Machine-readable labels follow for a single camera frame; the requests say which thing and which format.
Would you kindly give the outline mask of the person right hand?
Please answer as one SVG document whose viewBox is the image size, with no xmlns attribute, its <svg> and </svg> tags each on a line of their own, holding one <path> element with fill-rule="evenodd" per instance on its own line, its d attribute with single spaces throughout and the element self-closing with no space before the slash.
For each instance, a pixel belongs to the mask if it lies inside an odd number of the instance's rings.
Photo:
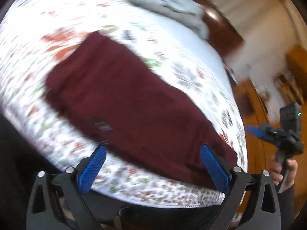
<svg viewBox="0 0 307 230">
<path fill-rule="evenodd" d="M 276 160 L 276 153 L 271 155 L 270 175 L 275 186 L 279 185 L 281 181 L 285 181 L 283 191 L 291 188 L 295 184 L 295 176 L 298 170 L 297 160 L 294 158 L 287 159 L 287 167 L 289 168 L 288 178 L 285 180 L 281 175 L 282 166 Z"/>
</svg>

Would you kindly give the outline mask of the dark sleeved right forearm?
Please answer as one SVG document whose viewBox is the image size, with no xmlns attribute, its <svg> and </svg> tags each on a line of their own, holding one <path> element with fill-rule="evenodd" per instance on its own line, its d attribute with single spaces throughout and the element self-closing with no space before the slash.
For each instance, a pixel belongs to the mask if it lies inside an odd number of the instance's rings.
<svg viewBox="0 0 307 230">
<path fill-rule="evenodd" d="M 281 212 L 281 229 L 288 229 L 295 220 L 295 185 L 277 194 Z"/>
</svg>

